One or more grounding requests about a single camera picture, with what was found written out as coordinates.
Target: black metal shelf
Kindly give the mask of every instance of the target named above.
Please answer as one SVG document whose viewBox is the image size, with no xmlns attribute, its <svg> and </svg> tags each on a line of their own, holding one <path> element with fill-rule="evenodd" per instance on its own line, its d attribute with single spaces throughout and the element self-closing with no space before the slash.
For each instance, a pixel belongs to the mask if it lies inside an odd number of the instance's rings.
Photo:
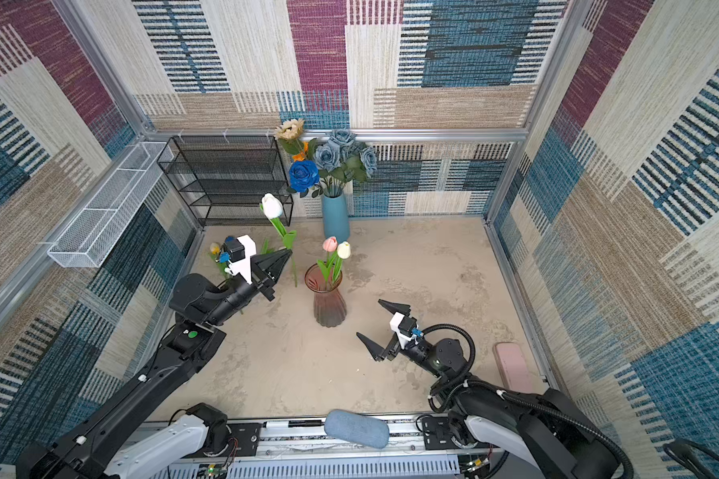
<svg viewBox="0 0 719 479">
<path fill-rule="evenodd" d="M 283 204 L 290 225 L 293 198 L 280 151 L 269 137 L 173 137 L 169 162 L 159 162 L 201 225 L 267 225 L 259 208 L 267 193 Z"/>
</svg>

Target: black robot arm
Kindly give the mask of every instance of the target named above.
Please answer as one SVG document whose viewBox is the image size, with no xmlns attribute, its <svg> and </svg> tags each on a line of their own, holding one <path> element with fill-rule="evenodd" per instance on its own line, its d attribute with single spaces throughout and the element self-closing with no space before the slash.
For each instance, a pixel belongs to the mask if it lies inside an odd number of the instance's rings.
<svg viewBox="0 0 719 479">
<path fill-rule="evenodd" d="M 512 392 L 482 381 L 469 372 L 476 349 L 466 331 L 451 324 L 420 331 L 409 305 L 379 303 L 394 314 L 388 346 L 381 347 L 361 333 L 358 338 L 376 361 L 391 360 L 401 353 L 437 377 L 429 392 L 429 405 L 434 412 L 448 413 L 454 443 L 468 447 L 478 441 L 490 442 L 507 453 L 514 448 L 515 454 L 535 463 L 548 478 L 609 479 L 619 465 L 623 465 L 621 479 L 633 476 L 631 462 L 620 447 L 564 394 L 553 388 L 542 395 Z M 463 336 L 469 344 L 469 358 L 465 359 L 459 340 L 445 338 L 431 344 L 424 338 L 437 330 Z M 512 439 L 517 436 L 519 444 Z"/>
<path fill-rule="evenodd" d="M 231 238 L 224 247 L 236 248 Z M 18 458 L 18 479 L 100 479 L 107 465 L 135 429 L 167 398 L 210 361 L 226 333 L 222 324 L 246 306 L 259 292 L 274 299 L 278 282 L 292 251 L 236 258 L 250 261 L 250 282 L 240 274 L 219 286 L 201 274 L 180 279 L 170 306 L 176 311 L 175 325 L 163 336 L 152 358 L 89 418 L 59 437 L 50 446 L 32 444 Z M 206 425 L 222 425 L 226 416 L 206 405 L 193 412 Z M 215 444 L 209 433 L 209 440 Z"/>
</svg>

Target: mesh basket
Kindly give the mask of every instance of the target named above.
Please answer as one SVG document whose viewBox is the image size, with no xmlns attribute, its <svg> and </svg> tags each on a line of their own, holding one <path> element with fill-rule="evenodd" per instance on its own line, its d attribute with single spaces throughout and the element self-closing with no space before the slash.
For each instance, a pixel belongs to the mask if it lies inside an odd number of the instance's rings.
<svg viewBox="0 0 719 479">
<path fill-rule="evenodd" d="M 165 143 L 142 142 L 120 163 L 48 250 L 63 267 L 100 267 L 160 178 Z"/>
</svg>

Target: patterned wall panel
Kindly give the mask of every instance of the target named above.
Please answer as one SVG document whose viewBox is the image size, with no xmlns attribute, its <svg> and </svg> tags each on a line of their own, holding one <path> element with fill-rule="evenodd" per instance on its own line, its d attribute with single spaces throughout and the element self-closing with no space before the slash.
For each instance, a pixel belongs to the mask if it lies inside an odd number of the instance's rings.
<svg viewBox="0 0 719 479">
<path fill-rule="evenodd" d="M 133 138 L 50 0 L 0 0 L 0 285 Z"/>
<path fill-rule="evenodd" d="M 495 226 L 563 387 L 689 477 L 661 446 L 719 453 L 719 2 L 596 1 L 572 44 Z"/>
<path fill-rule="evenodd" d="M 133 376 L 194 237 L 162 178 L 101 268 L 50 268 L 0 331 L 0 464 L 50 443 Z"/>
<path fill-rule="evenodd" d="M 567 4 L 76 2 L 158 128 L 521 127 Z"/>
<path fill-rule="evenodd" d="M 349 215 L 481 215 L 490 205 L 512 145 L 374 143 L 377 171 L 369 181 L 349 183 L 344 189 Z M 282 156 L 290 158 L 284 152 Z M 322 216 L 319 198 L 293 195 L 293 200 L 294 216 Z"/>
</svg>

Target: pink case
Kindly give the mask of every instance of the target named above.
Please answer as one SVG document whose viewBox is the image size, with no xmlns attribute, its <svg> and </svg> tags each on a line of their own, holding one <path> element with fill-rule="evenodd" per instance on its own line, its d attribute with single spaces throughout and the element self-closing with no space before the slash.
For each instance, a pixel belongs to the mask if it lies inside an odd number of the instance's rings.
<svg viewBox="0 0 719 479">
<path fill-rule="evenodd" d="M 530 371 L 527 370 L 519 345 L 515 342 L 499 342 L 493 346 L 493 352 L 504 387 L 516 392 L 533 392 Z"/>
</svg>

